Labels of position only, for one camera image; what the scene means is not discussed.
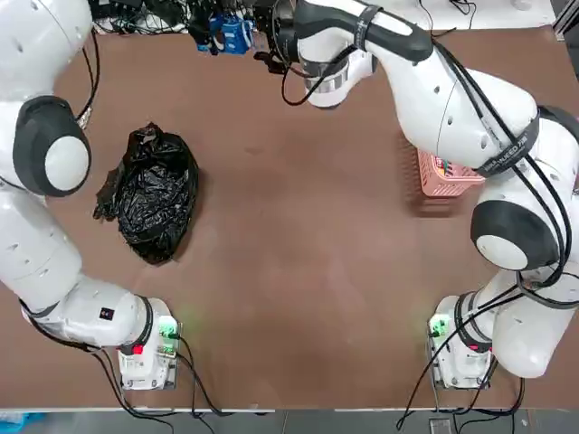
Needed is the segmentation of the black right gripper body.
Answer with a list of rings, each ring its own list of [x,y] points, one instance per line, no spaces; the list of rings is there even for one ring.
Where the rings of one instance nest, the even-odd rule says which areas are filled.
[[[299,62],[298,37],[292,20],[271,19],[270,50],[273,57],[286,67]]]

